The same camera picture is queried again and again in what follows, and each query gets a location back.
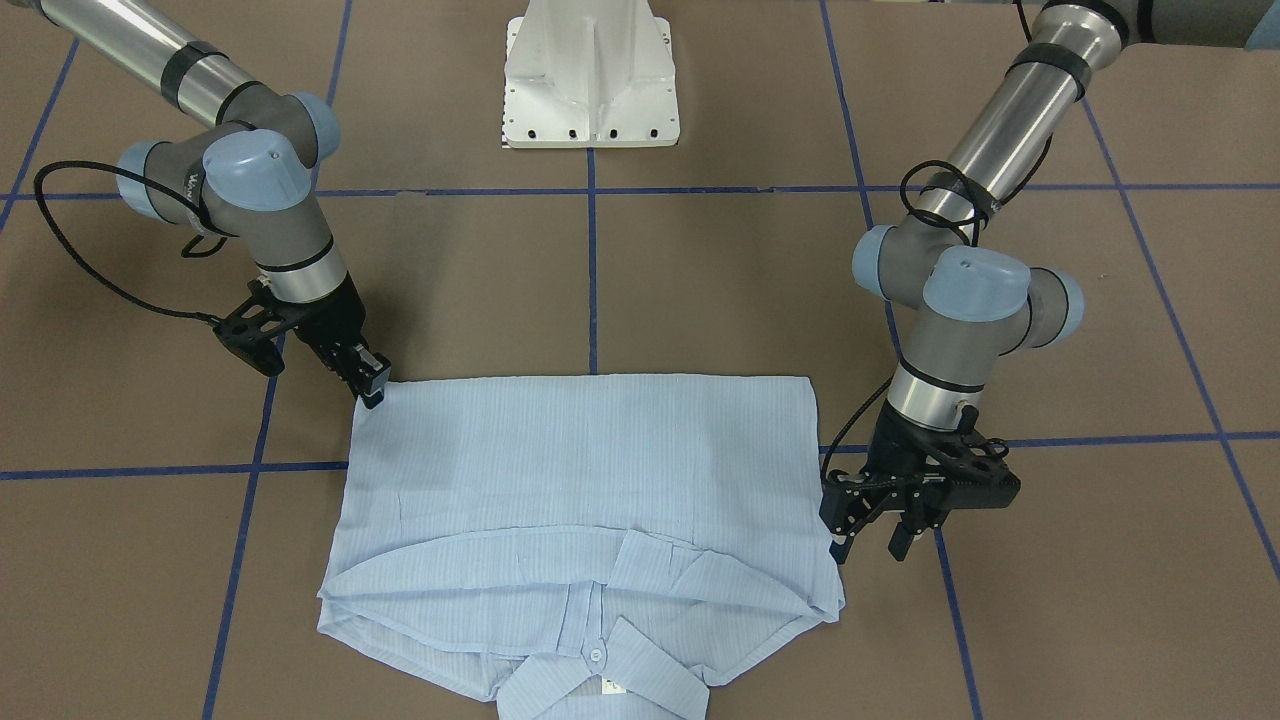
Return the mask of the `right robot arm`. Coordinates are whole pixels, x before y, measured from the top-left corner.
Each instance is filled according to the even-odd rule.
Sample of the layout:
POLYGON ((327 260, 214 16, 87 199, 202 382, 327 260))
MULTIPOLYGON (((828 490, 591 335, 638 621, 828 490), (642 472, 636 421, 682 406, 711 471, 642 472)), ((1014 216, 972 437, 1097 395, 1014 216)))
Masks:
POLYGON ((204 127, 187 141, 137 143, 118 164, 97 164, 134 211, 195 231, 186 258, 204 256, 205 240, 215 249, 239 240, 256 265, 248 299, 228 315, 164 315, 209 325, 268 377, 285 368, 276 338, 294 333, 365 407, 376 407, 390 361, 364 338, 365 306, 311 177, 340 143, 332 109, 311 94, 273 91, 145 1, 32 1, 29 9, 204 127))

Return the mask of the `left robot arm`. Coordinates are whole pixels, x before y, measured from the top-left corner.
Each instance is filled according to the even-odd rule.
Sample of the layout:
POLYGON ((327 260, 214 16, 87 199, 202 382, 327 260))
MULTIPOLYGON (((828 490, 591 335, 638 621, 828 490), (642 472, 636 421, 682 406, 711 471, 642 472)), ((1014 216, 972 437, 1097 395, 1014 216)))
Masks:
POLYGON ((899 184, 904 218, 876 225, 852 255, 855 282, 916 314, 882 401, 860 471, 820 464, 820 518, 844 564, 858 534, 893 512, 890 553, 951 512, 1005 509, 1021 488, 1007 445, 977 429, 1000 357, 1043 348, 1082 323, 1069 275, 982 245, 996 214, 1038 172, 1068 110, 1093 78, 1138 44, 1272 50, 1275 1, 1047 1, 1027 44, 955 150, 899 184))

